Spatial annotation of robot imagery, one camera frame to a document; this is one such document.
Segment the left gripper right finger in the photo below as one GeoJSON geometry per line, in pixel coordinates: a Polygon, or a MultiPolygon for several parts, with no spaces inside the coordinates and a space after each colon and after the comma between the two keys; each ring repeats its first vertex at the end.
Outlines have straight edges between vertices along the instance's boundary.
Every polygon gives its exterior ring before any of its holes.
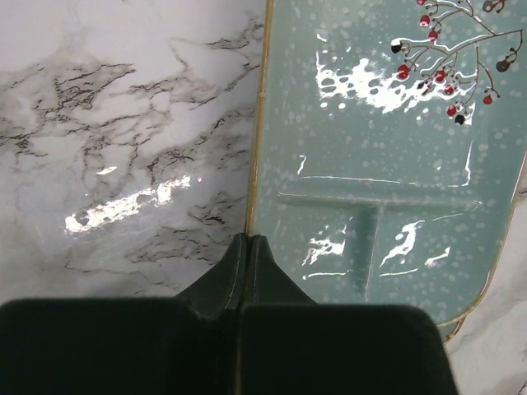
{"type": "Polygon", "coordinates": [[[250,242],[240,311],[241,394],[455,394],[440,333],[403,305],[318,304],[250,242]]]}

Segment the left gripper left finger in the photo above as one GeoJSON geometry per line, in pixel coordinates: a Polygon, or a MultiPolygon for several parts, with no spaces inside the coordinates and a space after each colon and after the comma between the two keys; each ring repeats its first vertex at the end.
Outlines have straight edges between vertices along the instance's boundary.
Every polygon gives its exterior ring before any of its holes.
{"type": "Polygon", "coordinates": [[[1,307],[4,394],[225,394],[247,240],[174,297],[20,299],[1,307]]]}

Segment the mint rectangular dish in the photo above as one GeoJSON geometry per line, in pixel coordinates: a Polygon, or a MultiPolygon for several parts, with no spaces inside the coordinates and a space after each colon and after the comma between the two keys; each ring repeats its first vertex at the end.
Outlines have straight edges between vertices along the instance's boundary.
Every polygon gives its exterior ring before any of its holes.
{"type": "Polygon", "coordinates": [[[525,2],[268,3],[248,229],[313,300],[461,320],[525,155],[525,2]]]}
{"type": "Polygon", "coordinates": [[[449,322],[449,323],[442,323],[437,325],[437,329],[441,336],[441,341],[443,343],[449,342],[461,329],[462,325],[464,324],[465,318],[460,318],[458,320],[449,322]]]}

